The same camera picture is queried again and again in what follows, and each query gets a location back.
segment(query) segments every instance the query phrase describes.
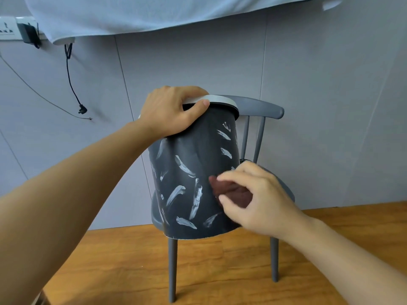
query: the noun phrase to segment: gray chair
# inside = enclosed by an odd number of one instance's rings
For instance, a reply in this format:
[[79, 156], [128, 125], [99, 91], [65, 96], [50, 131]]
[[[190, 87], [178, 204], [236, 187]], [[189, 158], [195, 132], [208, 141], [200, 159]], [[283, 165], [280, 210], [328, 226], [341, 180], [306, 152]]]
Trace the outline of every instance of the gray chair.
[[[253, 162], [257, 163], [258, 155], [260, 153], [260, 146], [263, 139], [264, 126], [266, 122], [266, 117], [273, 119], [281, 119], [284, 116], [284, 109], [272, 103], [263, 102], [256, 100], [254, 98], [241, 97], [241, 96], [229, 96], [223, 95], [225, 97], [231, 98], [237, 104], [239, 109], [239, 114], [242, 116], [247, 116], [245, 129], [243, 133], [243, 144], [241, 149], [241, 162], [245, 161], [246, 146], [247, 146], [247, 136], [249, 133], [249, 122], [251, 116], [262, 117], [260, 122], [260, 128], [257, 135], [256, 148], [254, 151]], [[287, 185], [277, 178], [281, 186], [290, 196], [290, 198], [295, 201], [295, 197], [292, 191]], [[163, 231], [162, 219], [160, 211], [158, 209], [157, 195], [154, 193], [151, 201], [151, 219], [153, 225]], [[272, 279], [274, 282], [278, 281], [278, 239], [270, 238], [270, 254], [271, 254], [271, 267], [272, 267]], [[169, 259], [169, 302], [172, 303], [176, 300], [176, 282], [177, 282], [177, 250], [178, 250], [178, 240], [168, 239], [168, 259]]]

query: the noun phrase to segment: white rim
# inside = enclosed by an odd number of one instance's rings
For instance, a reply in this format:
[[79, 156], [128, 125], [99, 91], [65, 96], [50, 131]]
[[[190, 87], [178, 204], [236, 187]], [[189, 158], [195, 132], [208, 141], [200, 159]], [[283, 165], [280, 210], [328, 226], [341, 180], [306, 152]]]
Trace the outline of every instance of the white rim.
[[234, 102], [234, 100], [232, 100], [228, 97], [225, 97], [225, 96], [220, 96], [220, 95], [206, 95], [206, 96], [201, 96], [201, 97], [188, 98], [187, 100], [185, 100], [183, 102], [183, 104], [194, 104], [200, 100], [203, 100], [204, 98], [209, 100], [209, 102], [211, 102], [211, 103], [229, 104], [229, 105], [235, 107], [237, 110], [239, 110], [237, 108], [237, 105]]

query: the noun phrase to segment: bucket lid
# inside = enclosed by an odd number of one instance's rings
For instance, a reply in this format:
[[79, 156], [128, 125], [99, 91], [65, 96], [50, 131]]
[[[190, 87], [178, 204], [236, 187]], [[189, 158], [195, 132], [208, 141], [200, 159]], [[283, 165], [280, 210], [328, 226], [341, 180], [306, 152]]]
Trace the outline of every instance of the bucket lid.
[[206, 95], [200, 97], [192, 97], [187, 98], [182, 104], [195, 104], [196, 102], [207, 99], [209, 102], [214, 104], [223, 104], [225, 106], [230, 107], [233, 110], [235, 115], [235, 119], [239, 117], [239, 108], [237, 108], [236, 102], [228, 97], [220, 96], [220, 95]]

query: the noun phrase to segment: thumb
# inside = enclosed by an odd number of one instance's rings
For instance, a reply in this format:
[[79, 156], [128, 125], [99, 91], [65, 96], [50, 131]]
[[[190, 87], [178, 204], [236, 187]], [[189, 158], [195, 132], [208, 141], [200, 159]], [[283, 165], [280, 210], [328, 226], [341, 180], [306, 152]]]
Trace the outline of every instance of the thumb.
[[209, 104], [209, 100], [203, 99], [199, 102], [196, 102], [191, 108], [185, 111], [184, 113], [187, 116], [189, 122], [192, 124], [197, 118], [203, 115], [206, 109], [209, 107]]
[[219, 201], [223, 206], [225, 214], [234, 222], [242, 224], [242, 219], [245, 215], [245, 209], [236, 205], [232, 200], [230, 200], [226, 195], [220, 195]]

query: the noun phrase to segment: chair backrest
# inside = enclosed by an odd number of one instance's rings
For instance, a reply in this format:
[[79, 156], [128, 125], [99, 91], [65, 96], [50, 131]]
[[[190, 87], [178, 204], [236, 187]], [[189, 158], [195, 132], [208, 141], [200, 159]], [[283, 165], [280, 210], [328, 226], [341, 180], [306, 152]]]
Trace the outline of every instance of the chair backrest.
[[240, 158], [244, 159], [246, 154], [247, 136], [249, 134], [249, 122], [250, 116], [261, 117], [260, 128], [257, 134], [256, 148], [254, 150], [253, 162], [257, 163], [258, 155], [260, 153], [261, 142], [263, 140], [264, 125], [266, 123], [266, 117], [273, 119], [281, 119], [284, 116], [284, 108], [275, 104], [264, 102], [262, 100], [256, 100], [250, 97], [222, 95], [235, 101], [237, 108], [239, 109], [239, 115], [246, 115], [245, 130], [243, 132], [243, 143]]

